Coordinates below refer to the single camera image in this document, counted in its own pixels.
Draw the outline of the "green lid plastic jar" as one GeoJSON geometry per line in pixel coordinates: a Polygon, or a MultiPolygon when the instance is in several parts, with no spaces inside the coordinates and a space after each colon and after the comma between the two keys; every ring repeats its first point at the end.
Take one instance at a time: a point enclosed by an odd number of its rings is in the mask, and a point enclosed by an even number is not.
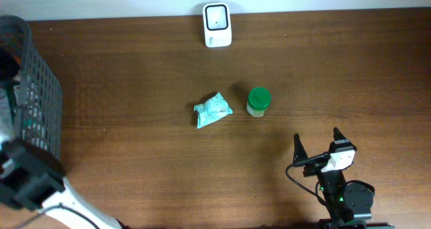
{"type": "Polygon", "coordinates": [[[253,88],[248,94],[246,110],[252,117],[262,117],[271,104],[271,93],[263,87],[253,88]]]}

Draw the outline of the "light green pouch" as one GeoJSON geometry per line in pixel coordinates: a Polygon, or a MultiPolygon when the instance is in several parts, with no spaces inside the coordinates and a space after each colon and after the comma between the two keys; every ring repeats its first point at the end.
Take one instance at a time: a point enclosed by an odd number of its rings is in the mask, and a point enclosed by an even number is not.
{"type": "Polygon", "coordinates": [[[233,110],[219,92],[203,104],[194,105],[193,111],[197,112],[198,129],[210,125],[233,113],[233,110]]]}

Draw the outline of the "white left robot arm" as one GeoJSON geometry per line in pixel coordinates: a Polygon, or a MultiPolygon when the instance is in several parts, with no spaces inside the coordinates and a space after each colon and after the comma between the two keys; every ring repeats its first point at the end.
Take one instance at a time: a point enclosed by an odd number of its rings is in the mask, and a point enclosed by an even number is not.
{"type": "Polygon", "coordinates": [[[51,153],[21,139],[1,144],[1,204],[37,211],[69,228],[127,228],[88,203],[67,180],[65,170],[51,153]]]}

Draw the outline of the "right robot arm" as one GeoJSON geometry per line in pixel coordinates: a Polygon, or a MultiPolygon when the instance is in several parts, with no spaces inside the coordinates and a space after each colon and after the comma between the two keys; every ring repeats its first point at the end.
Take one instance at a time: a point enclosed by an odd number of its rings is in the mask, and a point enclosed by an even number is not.
{"type": "Polygon", "coordinates": [[[319,220],[317,228],[392,228],[388,223],[369,224],[375,188],[359,180],[347,181],[343,171],[354,163],[357,147],[342,132],[333,129],[333,141],[329,150],[316,156],[308,156],[299,134],[294,134],[293,161],[285,174],[295,185],[316,197],[326,208],[329,219],[319,220]],[[289,174],[291,168],[303,168],[303,176],[316,176],[313,190],[306,188],[289,174]]]}

